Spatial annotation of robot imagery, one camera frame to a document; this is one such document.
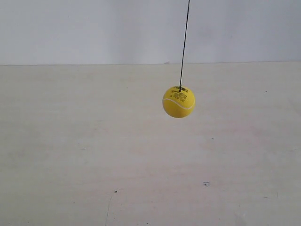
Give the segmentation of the yellow tennis ball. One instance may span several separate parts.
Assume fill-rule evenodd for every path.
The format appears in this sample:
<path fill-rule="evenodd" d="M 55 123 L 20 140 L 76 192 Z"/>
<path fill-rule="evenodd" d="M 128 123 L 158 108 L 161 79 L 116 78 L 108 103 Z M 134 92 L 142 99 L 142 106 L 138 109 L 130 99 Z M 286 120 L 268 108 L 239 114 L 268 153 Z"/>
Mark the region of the yellow tennis ball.
<path fill-rule="evenodd" d="M 163 95 L 162 105 L 169 116 L 184 118 L 194 110 L 195 96 L 186 86 L 173 86 Z"/>

